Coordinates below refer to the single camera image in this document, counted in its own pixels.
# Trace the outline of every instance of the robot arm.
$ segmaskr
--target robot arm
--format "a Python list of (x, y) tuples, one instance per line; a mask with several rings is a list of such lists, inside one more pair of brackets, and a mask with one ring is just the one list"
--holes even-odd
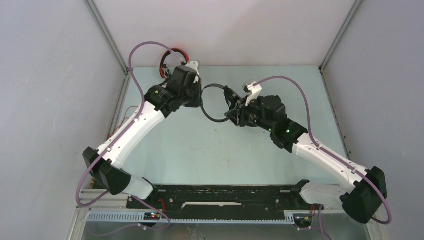
[[(112, 195), (125, 193), (144, 200), (153, 191), (153, 185), (149, 181), (127, 173), (125, 162), (141, 140), (172, 112), (176, 112), (181, 106), (187, 108), (200, 106), (202, 83), (199, 79), (198, 67), (199, 63), (194, 61), (188, 62), (185, 66), (176, 67), (166, 87), (155, 85), (145, 94), (145, 104), (139, 118), (136, 118), (136, 115), (141, 105), (123, 127), (105, 143), (96, 150), (88, 147), (84, 151), (85, 163), (90, 166), (99, 156), (98, 153), (107, 150), (90, 174)], [(130, 122), (134, 122), (131, 128), (112, 148), (108, 148)]]
[[(325, 204), (326, 207), (333, 209), (343, 208), (354, 220), (367, 223), (381, 206), (382, 200), (356, 173), (361, 173), (370, 179), (387, 198), (383, 171), (377, 167), (368, 170), (315, 140), (319, 144), (317, 147), (305, 127), (287, 118), (286, 106), (280, 97), (259, 96), (262, 88), (254, 84), (255, 82), (243, 87), (247, 93), (244, 98), (239, 97), (234, 91), (231, 95), (225, 95), (232, 106), (225, 116), (238, 127), (260, 127), (269, 131), (269, 136), (277, 147), (310, 161), (340, 183), (340, 186), (319, 185), (302, 180), (294, 189), (306, 203)], [(330, 154), (354, 167), (354, 170), (350, 170)]]

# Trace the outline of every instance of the light blue table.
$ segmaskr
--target light blue table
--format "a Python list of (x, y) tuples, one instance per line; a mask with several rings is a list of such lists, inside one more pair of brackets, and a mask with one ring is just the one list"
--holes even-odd
[[(158, 67), (138, 67), (135, 76), (142, 89), (162, 82)], [(317, 66), (203, 66), (203, 86), (228, 85), (245, 96), (242, 85), (276, 75), (287, 76), (303, 88), (310, 105), (312, 130), (317, 139), (345, 155), (331, 106)], [(275, 79), (262, 84), (261, 95), (279, 95), (290, 119), (307, 126), (301, 94), (290, 82)], [(140, 103), (141, 96), (131, 81), (125, 110)], [(223, 91), (208, 88), (203, 102), (214, 118), (228, 110)], [(128, 111), (130, 116), (135, 111)], [(182, 107), (155, 127), (131, 153), (126, 162), (132, 175), (153, 184), (184, 185), (283, 185), (302, 179), (335, 184), (315, 165), (276, 147), (269, 133), (260, 128), (236, 127), (230, 122), (214, 123), (200, 108)]]

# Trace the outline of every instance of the white wall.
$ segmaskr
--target white wall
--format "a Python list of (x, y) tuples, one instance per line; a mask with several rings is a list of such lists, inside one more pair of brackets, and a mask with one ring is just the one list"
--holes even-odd
[[(123, 56), (141, 42), (157, 41), (182, 48), (202, 66), (263, 66), (320, 65), (354, 1), (97, 0), (96, 4)], [(134, 66), (158, 66), (163, 53), (160, 47), (140, 50)]]
[(0, 239), (64, 239), (123, 74), (82, 0), (2, 1), (0, 55)]
[(365, 1), (325, 74), (351, 157), (386, 174), (393, 240), (424, 235), (423, 12)]

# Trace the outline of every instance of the black cable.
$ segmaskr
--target black cable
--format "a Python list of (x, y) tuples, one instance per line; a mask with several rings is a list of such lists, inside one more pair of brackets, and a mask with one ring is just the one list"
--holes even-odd
[(205, 108), (203, 107), (203, 98), (202, 98), (203, 91), (204, 91), (205, 89), (207, 89), (207, 88), (212, 88), (212, 87), (214, 87), (214, 88), (219, 88), (219, 89), (224, 90), (224, 86), (223, 86), (223, 85), (221, 85), (221, 84), (218, 84), (218, 83), (212, 83), (212, 84), (209, 84), (209, 85), (205, 86), (205, 87), (202, 89), (201, 93), (200, 93), (200, 99), (201, 99), (200, 108), (201, 108), (201, 111), (202, 111), (202, 112), (203, 112), (203, 114), (207, 117), (207, 119), (211, 120), (212, 122), (214, 122), (214, 123), (225, 123), (226, 121), (228, 121), (228, 120), (229, 120), (228, 118), (223, 118), (223, 119), (215, 119), (215, 118), (212, 118), (211, 116), (209, 116), (209, 114), (207, 114), (207, 113), (206, 113)]

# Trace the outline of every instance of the gray wall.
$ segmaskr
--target gray wall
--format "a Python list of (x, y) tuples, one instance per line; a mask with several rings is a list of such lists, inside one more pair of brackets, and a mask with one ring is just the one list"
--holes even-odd
[(424, 235), (423, 12), (422, 0), (365, 1), (325, 73), (352, 159), (385, 171), (391, 239)]
[(0, 3), (0, 239), (64, 239), (122, 73), (82, 0)]

